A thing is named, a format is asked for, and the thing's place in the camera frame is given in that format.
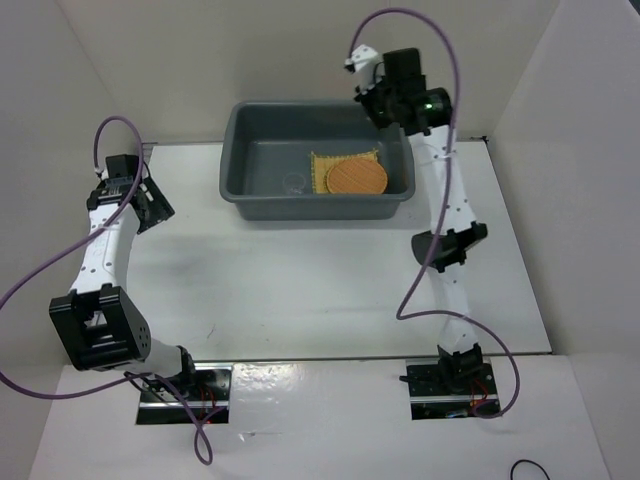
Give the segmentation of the clear plastic cup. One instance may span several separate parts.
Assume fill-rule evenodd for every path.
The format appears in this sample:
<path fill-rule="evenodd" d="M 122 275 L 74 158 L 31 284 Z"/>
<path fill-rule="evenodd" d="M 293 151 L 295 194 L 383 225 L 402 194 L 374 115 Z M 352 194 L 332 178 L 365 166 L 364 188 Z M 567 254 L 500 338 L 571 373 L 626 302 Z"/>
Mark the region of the clear plastic cup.
<path fill-rule="evenodd" d="M 302 195 L 305 193 L 307 180 L 302 174 L 287 173 L 282 180 L 282 186 L 287 195 Z"/>

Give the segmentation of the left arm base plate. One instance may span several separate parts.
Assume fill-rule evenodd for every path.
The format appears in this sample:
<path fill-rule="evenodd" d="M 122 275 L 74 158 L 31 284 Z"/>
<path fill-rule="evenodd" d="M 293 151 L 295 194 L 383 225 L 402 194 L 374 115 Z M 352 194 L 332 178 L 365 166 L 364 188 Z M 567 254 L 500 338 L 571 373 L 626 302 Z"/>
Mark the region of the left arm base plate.
<path fill-rule="evenodd" d="M 230 363 L 195 364 L 195 383 L 174 388 L 187 407 L 164 384 L 157 380 L 135 381 L 139 391 L 136 424 L 140 426 L 190 424 L 191 412 L 207 424 L 227 424 L 229 421 L 233 366 Z"/>

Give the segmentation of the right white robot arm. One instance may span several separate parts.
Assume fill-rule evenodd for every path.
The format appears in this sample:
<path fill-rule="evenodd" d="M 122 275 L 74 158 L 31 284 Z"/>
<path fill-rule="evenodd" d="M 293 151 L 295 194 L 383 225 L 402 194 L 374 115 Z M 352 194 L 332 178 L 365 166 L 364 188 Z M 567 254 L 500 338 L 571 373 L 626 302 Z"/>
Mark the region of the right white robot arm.
<path fill-rule="evenodd" d="M 397 124 L 403 130 L 422 171 L 431 225 L 412 237 L 411 248 L 445 318 L 437 344 L 438 381 L 446 391 L 459 393 L 482 369 L 477 335 L 463 319 L 469 313 L 463 266 L 468 250 L 487 237 L 488 229 L 465 192 L 450 96 L 443 88 L 428 88 L 416 48 L 379 54 L 360 45 L 345 66 L 358 77 L 356 101 L 377 128 Z"/>

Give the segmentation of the round orange woven tray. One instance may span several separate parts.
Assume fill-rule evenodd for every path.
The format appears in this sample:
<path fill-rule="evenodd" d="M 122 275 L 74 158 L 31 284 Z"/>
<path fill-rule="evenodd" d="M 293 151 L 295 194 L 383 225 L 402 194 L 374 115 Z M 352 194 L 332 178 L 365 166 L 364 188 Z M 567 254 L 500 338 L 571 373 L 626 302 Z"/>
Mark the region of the round orange woven tray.
<path fill-rule="evenodd" d="M 351 158 L 333 166 L 326 175 L 331 194 L 383 194 L 388 185 L 385 169 L 374 160 Z"/>

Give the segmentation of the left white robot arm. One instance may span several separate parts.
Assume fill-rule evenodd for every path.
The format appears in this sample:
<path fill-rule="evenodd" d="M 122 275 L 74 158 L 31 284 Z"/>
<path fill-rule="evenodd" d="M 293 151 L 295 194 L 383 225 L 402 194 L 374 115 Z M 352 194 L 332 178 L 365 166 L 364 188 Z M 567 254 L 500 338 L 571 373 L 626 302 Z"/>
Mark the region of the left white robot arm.
<path fill-rule="evenodd" d="M 150 176 L 134 180 L 143 163 L 121 154 L 106 159 L 106 172 L 86 205 L 95 239 L 86 246 L 69 292 L 51 300 L 49 316 L 79 371 L 149 373 L 176 399 L 193 396 L 199 375 L 188 351 L 153 338 L 126 291 L 134 239 L 168 220 L 174 210 Z"/>

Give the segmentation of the square bamboo mat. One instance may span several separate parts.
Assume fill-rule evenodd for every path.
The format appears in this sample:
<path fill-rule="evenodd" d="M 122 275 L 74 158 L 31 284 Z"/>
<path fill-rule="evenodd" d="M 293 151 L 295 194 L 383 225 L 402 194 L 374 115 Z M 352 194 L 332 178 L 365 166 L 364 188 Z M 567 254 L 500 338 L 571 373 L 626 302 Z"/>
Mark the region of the square bamboo mat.
<path fill-rule="evenodd" d="M 327 194 L 329 192 L 326 178 L 329 171 L 337 164 L 352 158 L 363 158 L 378 161 L 378 150 L 346 155 L 321 155 L 315 152 L 309 154 L 311 161 L 311 183 L 314 194 Z"/>

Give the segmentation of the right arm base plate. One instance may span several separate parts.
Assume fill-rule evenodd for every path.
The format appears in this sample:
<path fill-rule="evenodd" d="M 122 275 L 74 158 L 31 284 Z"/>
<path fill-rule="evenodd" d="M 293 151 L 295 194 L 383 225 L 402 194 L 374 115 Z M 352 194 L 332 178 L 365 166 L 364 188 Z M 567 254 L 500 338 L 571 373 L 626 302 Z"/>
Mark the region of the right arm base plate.
<path fill-rule="evenodd" d="M 478 373 L 446 383 L 435 359 L 409 360 L 399 380 L 408 387 L 413 420 L 458 419 L 500 411 L 493 369 L 485 362 Z"/>

